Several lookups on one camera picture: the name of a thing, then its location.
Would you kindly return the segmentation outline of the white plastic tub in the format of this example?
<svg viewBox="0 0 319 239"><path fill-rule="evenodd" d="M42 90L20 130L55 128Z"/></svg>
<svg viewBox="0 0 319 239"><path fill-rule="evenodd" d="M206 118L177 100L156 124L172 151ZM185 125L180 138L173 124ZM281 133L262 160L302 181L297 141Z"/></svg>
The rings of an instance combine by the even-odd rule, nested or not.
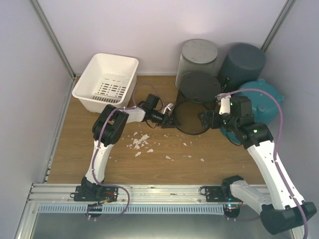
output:
<svg viewBox="0 0 319 239"><path fill-rule="evenodd" d="M80 76L72 96L92 113L101 113L107 104L126 107L137 82L138 65L138 59L133 57L97 53Z"/></svg>

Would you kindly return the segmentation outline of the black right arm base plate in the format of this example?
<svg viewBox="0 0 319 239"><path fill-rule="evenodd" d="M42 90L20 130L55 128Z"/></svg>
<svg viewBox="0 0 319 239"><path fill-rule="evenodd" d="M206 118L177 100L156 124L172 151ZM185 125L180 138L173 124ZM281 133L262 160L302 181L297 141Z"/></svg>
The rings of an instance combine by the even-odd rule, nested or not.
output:
<svg viewBox="0 0 319 239"><path fill-rule="evenodd" d="M206 202L233 202L236 201L226 186L201 186L199 194L206 198Z"/></svg>

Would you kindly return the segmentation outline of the teal plastic bin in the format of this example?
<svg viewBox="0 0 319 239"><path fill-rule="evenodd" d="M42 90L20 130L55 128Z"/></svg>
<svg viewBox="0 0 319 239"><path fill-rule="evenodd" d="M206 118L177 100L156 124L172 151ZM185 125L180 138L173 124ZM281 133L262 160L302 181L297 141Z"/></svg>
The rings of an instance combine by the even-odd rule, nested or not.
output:
<svg viewBox="0 0 319 239"><path fill-rule="evenodd" d="M282 96L275 87L268 84L264 79L258 79L256 81L247 82L245 84L240 85L233 90L230 90L230 79L227 77L222 81L222 92L231 92L238 89L259 89L267 92L272 97L274 97L277 102L281 105L284 101L284 96ZM273 100L271 100L268 96L263 93L256 91L246 91L233 94L234 96L246 96L251 100L252 104L252 112L254 114L255 122L263 122L269 125L276 115L279 113L278 108Z"/></svg>

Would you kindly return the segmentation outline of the black wire mesh bin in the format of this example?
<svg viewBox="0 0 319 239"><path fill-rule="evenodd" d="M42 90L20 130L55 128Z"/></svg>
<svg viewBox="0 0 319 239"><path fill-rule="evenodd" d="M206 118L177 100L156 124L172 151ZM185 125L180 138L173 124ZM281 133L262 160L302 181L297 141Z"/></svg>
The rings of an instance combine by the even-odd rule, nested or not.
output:
<svg viewBox="0 0 319 239"><path fill-rule="evenodd" d="M189 72L180 82L175 107L172 111L174 120L180 123L176 128L189 135L199 135L208 130L201 123L204 111L214 110L216 96L220 94L218 80L208 73Z"/></svg>

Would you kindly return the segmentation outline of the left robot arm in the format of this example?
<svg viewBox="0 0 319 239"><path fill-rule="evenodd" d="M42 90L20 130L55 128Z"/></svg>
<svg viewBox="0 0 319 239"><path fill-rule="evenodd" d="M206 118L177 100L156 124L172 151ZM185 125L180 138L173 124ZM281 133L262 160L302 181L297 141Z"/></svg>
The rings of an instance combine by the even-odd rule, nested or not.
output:
<svg viewBox="0 0 319 239"><path fill-rule="evenodd" d="M174 104L169 103L159 111L156 106L160 98L149 94L147 99L137 106L117 108L107 105L92 127L94 150L90 167L76 190L80 199L98 201L103 195L102 183L110 152L119 141L127 124L132 122L153 122L161 128L176 128L180 125L170 111Z"/></svg>

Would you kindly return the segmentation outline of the silver mesh metal bin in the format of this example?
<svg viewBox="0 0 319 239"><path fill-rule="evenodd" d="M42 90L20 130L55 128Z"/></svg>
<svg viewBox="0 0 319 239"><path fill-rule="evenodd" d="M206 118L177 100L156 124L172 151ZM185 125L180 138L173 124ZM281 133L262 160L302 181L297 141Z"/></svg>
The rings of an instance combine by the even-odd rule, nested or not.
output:
<svg viewBox="0 0 319 239"><path fill-rule="evenodd" d="M216 45L205 39L191 39L186 41L181 49L175 89L178 91L182 78L189 72L203 72L213 75L215 61L218 56Z"/></svg>

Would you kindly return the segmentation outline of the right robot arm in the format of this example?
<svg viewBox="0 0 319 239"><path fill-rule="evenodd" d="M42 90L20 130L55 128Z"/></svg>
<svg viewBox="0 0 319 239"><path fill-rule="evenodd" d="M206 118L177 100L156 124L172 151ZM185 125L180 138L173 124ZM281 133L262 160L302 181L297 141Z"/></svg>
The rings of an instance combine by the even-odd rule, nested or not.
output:
<svg viewBox="0 0 319 239"><path fill-rule="evenodd" d="M246 203L259 214L264 228L272 235L300 226L317 213L312 202L306 202L289 178L275 151L274 138L266 124L254 121L251 100L246 96L217 97L219 110L203 111L198 117L205 128L223 128L233 132L254 159L267 185L264 196L242 177L223 179L221 197L229 204Z"/></svg>

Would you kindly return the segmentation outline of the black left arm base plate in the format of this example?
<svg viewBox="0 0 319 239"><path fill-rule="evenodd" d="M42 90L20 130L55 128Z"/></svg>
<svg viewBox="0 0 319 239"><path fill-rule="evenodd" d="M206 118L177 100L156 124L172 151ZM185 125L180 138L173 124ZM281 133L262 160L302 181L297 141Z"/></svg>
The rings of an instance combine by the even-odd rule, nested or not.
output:
<svg viewBox="0 0 319 239"><path fill-rule="evenodd" d="M95 185L93 188L84 186L77 186L74 193L70 194L76 202L97 202L97 203L111 203L116 202L118 196L117 187L102 187Z"/></svg>

